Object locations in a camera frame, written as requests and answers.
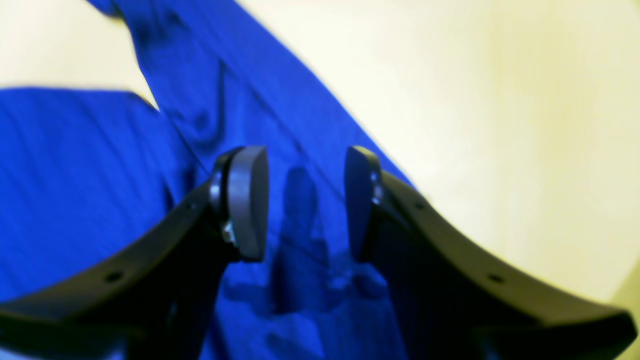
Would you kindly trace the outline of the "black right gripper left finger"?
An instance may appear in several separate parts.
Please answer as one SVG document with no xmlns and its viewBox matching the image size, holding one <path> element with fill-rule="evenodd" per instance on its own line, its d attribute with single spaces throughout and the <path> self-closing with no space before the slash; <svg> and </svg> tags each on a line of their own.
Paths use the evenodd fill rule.
<svg viewBox="0 0 640 360">
<path fill-rule="evenodd" d="M 1 305 L 3 360 L 197 360 L 229 264 L 266 253 L 269 160 L 240 146 L 133 244 Z"/>
</svg>

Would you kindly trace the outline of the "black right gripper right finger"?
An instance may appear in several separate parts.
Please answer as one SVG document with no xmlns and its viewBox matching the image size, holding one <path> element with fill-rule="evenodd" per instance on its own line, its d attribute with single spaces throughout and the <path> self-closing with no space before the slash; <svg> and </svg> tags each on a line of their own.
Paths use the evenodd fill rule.
<svg viewBox="0 0 640 360">
<path fill-rule="evenodd" d="M 350 146 L 350 253 L 382 275 L 411 360 L 614 360 L 631 313 L 574 296 L 465 237 L 375 153 Z"/>
</svg>

